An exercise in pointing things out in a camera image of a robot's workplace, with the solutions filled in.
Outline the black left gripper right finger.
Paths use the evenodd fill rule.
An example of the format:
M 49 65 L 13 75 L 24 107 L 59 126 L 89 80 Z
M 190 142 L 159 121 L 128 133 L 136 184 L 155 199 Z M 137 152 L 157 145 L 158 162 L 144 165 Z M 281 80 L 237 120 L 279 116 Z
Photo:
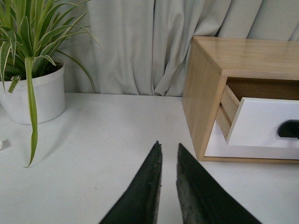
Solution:
M 180 143 L 177 191 L 185 224 L 259 224 Z

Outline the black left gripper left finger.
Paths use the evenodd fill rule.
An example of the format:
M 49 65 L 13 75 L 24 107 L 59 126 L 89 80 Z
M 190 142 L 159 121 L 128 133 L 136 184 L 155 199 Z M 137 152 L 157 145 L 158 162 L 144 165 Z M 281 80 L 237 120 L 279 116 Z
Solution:
M 101 224 L 156 224 L 161 191 L 162 148 L 157 141 L 126 191 Z

